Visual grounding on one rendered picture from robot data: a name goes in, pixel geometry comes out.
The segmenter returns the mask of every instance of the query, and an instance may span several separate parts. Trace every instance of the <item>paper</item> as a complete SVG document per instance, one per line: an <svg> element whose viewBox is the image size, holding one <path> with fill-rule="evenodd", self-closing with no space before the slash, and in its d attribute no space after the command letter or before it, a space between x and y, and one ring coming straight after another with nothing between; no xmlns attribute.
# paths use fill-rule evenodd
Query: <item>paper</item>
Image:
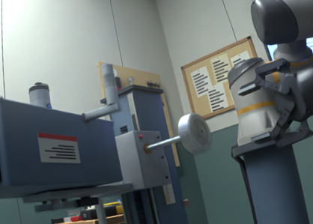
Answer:
<svg viewBox="0 0 313 224"><path fill-rule="evenodd" d="M212 87L212 83L207 72L207 67L202 67L191 73L192 82L195 87L195 92L197 97L202 97L206 95L209 88Z"/></svg>
<svg viewBox="0 0 313 224"><path fill-rule="evenodd" d="M227 82L228 71L231 70L227 53L218 56L217 58L211 59L210 61L212 64L216 84Z"/></svg>
<svg viewBox="0 0 313 224"><path fill-rule="evenodd" d="M212 113L220 109L229 107L228 101L226 98L224 85L222 83L219 83L209 88L207 97L209 98L210 108L211 108Z"/></svg>
<svg viewBox="0 0 313 224"><path fill-rule="evenodd" d="M242 52L239 55L234 56L233 58L231 58L231 64L234 65L240 63L241 61L244 60L249 60L250 59L250 55L248 53L248 51Z"/></svg>

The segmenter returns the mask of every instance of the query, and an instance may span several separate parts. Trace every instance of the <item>cork bulletin board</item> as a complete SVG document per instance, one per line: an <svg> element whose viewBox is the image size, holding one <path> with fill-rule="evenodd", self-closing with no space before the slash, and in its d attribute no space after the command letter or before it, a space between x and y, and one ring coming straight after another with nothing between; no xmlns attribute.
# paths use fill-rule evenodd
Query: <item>cork bulletin board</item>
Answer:
<svg viewBox="0 0 313 224"><path fill-rule="evenodd" d="M234 109L228 71L243 60L256 58L251 37L239 40L181 68L192 112L203 118Z"/></svg>
<svg viewBox="0 0 313 224"><path fill-rule="evenodd" d="M102 78L102 73L101 73L101 65L105 64L105 62L101 62L98 61L98 70L99 70L99 75L100 75L100 81L101 81L101 86L102 86L102 93L103 93L103 97L106 97L106 93L104 91L104 85L103 85L103 78ZM140 86L144 86L147 87L148 86L148 82L153 82L153 83L157 83L159 84L159 88L162 89L162 83L161 83L161 77L158 74L155 73L149 73L147 71L142 71L142 70L135 70L135 69L131 69L131 68L127 68L127 67L121 67L121 66L117 66L113 64L113 68L115 69L116 73L117 73L117 77L119 77L121 79L121 90L130 86L130 84L128 83L128 77L132 76L134 78L134 85L140 85ZM166 119L166 124L168 127L168 134L170 136L170 138L174 137L173 134L173 129L171 128L171 121L170 121L170 117L169 117L169 112L168 112L168 106L165 100L165 93L161 94L161 98L162 98L162 102L163 102L163 109L164 109L164 115L165 115L165 119ZM178 158L178 154L177 154L177 149L176 149L176 144L173 143L171 145L172 149L173 149L173 154L174 154L174 158L175 158L175 163L176 166L180 166L180 161Z"/></svg>

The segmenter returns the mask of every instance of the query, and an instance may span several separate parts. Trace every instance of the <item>wall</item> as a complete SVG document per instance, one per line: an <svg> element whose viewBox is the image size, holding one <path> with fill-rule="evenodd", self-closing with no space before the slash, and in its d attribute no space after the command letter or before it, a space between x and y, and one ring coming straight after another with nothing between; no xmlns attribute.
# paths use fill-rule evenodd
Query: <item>wall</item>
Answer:
<svg viewBox="0 0 313 224"><path fill-rule="evenodd" d="M91 111L101 107L97 62L111 62L161 75L177 135L183 110L154 0L3 0L3 34L7 99L28 103L29 87L45 82L55 109ZM35 214L9 199L0 216L44 224L64 211Z"/></svg>
<svg viewBox="0 0 313 224"><path fill-rule="evenodd" d="M253 28L251 3L252 0L156 0L184 114L191 109L180 67L248 36L252 36L257 54L267 60ZM237 123L237 114L228 112L207 123L215 131L210 150L189 158L195 161L198 171L207 222L253 223L240 167L231 158L231 146L237 144L237 126L229 126Z"/></svg>

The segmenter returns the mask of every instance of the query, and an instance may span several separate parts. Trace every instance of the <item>metal shaft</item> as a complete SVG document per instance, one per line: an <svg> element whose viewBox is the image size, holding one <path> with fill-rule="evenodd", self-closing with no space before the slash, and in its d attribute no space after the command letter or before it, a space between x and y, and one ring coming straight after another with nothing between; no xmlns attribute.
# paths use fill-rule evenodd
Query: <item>metal shaft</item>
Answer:
<svg viewBox="0 0 313 224"><path fill-rule="evenodd" d="M99 204L96 205L98 223L99 224L108 224L108 222L106 221L106 211L104 210L104 207L103 207L102 198L98 197L98 201L99 201Z"/></svg>
<svg viewBox="0 0 313 224"><path fill-rule="evenodd" d="M158 142L156 144L152 144L152 145L149 145L147 146L147 150L148 151L152 151L153 149L155 148L158 148L158 147L164 147L166 145L170 145L170 144L173 144L173 143L176 143L176 142L180 142L181 139L180 139L180 136L176 136L172 139L167 139L165 141L162 141L162 142Z"/></svg>

